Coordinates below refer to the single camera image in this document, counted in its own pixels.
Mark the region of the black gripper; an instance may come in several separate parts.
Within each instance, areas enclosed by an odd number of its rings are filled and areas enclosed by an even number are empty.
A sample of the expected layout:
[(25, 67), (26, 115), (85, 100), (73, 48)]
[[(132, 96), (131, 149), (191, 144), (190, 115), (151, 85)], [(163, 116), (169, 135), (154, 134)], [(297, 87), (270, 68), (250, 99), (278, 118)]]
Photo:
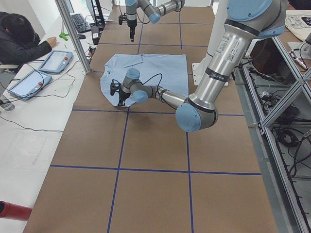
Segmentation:
[(137, 26), (137, 17), (134, 15), (123, 14), (118, 17), (119, 25), (122, 25), (124, 22), (127, 23), (127, 26), (130, 28), (130, 40), (134, 42), (135, 40), (135, 28)]
[(122, 83), (113, 79), (110, 84), (110, 95), (113, 96), (115, 93), (119, 94), (119, 107), (126, 107), (126, 100), (130, 97), (131, 92), (128, 88), (124, 87)]

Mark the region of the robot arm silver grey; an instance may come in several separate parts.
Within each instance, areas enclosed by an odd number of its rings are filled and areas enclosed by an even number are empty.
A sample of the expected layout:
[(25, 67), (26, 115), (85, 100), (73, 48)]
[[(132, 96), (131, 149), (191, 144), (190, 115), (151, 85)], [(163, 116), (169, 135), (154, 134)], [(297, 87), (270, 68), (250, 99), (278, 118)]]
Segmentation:
[(210, 40), (216, 49), (202, 60), (206, 70), (195, 92), (188, 97), (143, 84), (135, 68), (127, 71), (121, 83), (112, 82), (110, 93), (118, 93), (118, 106), (124, 106), (129, 97), (137, 103), (154, 98), (169, 105), (176, 110), (177, 124), (186, 132), (209, 128), (218, 120), (215, 101), (231, 72), (239, 66), (252, 40), (283, 33), (286, 10), (285, 0), (220, 1), (213, 24), (217, 39)]
[(184, 0), (171, 0), (159, 6), (153, 6), (149, 0), (126, 0), (125, 13), (118, 17), (119, 25), (127, 23), (130, 31), (130, 40), (134, 42), (137, 26), (137, 9), (140, 8), (151, 23), (157, 23), (162, 16), (170, 12), (179, 12), (185, 4)]

